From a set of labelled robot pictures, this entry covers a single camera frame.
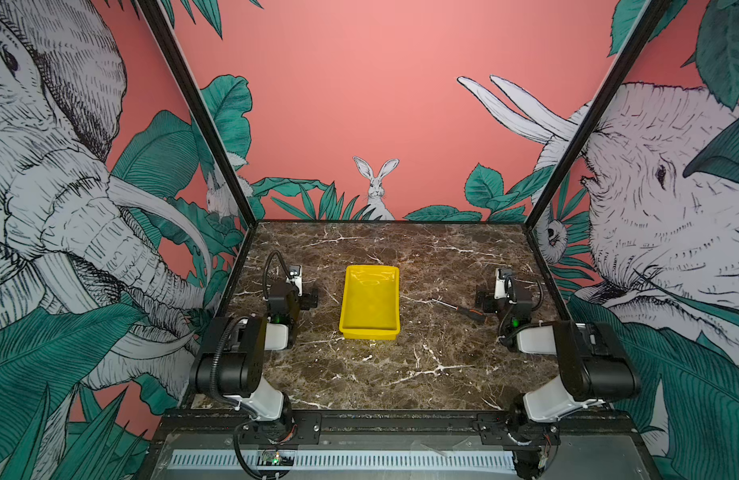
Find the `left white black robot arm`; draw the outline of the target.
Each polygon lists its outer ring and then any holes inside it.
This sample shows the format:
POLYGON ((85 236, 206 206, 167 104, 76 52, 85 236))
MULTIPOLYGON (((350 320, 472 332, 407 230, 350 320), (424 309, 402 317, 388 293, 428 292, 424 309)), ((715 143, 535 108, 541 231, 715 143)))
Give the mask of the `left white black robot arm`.
POLYGON ((302 267, 270 252, 262 270, 263 316, 217 317, 206 328, 189 373, 189 386, 216 403, 245 413, 267 440, 291 440, 296 424, 288 396, 263 377, 267 351, 293 348, 298 318, 315 308, 318 291, 305 293, 302 267))

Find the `red black handled screwdriver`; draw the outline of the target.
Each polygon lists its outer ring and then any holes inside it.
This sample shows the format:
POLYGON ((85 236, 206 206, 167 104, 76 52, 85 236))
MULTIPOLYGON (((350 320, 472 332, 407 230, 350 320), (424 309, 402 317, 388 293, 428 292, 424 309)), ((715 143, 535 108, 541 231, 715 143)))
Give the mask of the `red black handled screwdriver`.
POLYGON ((433 303, 439 304, 441 306, 445 306, 451 310, 455 310, 459 315, 465 316, 466 318, 469 318, 469 320, 473 322, 477 322, 479 324, 485 323, 487 321, 487 316, 480 311, 469 309, 467 307, 459 306, 459 305, 453 305, 447 302, 444 302, 443 300, 439 299, 433 299, 433 303))

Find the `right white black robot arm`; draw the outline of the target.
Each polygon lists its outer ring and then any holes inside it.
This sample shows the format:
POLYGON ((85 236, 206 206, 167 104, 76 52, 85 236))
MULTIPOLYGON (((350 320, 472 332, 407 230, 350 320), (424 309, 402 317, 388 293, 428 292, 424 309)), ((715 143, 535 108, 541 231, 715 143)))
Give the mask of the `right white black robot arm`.
POLYGON ((559 420, 583 409, 631 399, 641 393, 641 380, 613 328, 605 323, 573 320, 533 321, 543 304, 543 288, 515 278, 508 269, 495 271, 493 291, 477 292, 477 309, 499 318, 497 342, 508 350, 549 355, 559 373, 545 385, 513 401, 507 439, 518 446, 551 440, 559 420))

